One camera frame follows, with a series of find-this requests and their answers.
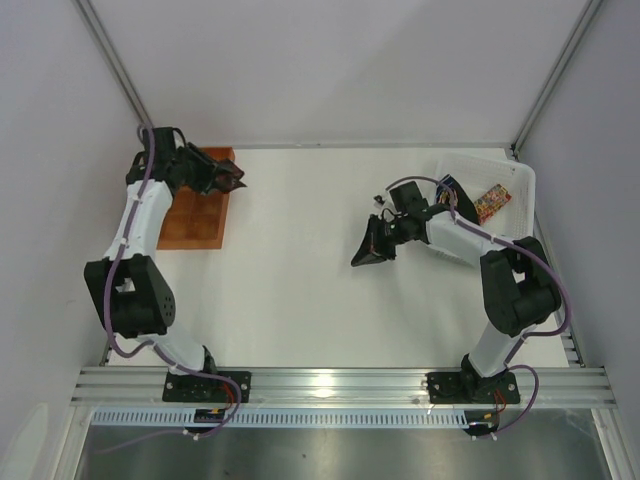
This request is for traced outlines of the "dark red patterned tie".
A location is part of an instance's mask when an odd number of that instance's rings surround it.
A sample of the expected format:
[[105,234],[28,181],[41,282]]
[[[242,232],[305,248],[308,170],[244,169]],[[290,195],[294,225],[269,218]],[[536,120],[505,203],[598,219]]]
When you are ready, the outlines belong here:
[[242,170],[217,170],[214,175],[213,188],[221,193],[229,194],[234,190],[246,187],[242,181],[243,177]]

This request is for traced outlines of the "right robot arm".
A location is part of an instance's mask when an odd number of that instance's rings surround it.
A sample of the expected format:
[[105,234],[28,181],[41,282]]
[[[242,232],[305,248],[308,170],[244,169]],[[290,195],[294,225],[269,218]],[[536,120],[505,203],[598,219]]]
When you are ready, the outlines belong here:
[[429,391],[437,401],[487,402],[524,341],[562,305],[559,281],[541,244],[533,237],[494,236],[451,199],[429,203],[414,179],[375,200],[381,211],[369,216],[353,267],[392,261],[398,246],[419,241],[479,270],[488,325],[463,357],[453,386],[432,380]]

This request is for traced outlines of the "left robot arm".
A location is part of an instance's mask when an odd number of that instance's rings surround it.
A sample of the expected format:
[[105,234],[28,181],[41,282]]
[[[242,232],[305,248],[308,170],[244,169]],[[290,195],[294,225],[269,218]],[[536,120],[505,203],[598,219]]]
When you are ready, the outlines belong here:
[[153,351],[173,374],[217,382],[221,375],[209,349],[176,324],[174,293],[155,262],[165,218],[180,189],[200,196],[243,187],[243,171],[216,160],[173,126],[142,125],[142,149],[126,181],[126,204],[104,255],[86,263],[89,294],[111,350],[131,359]]

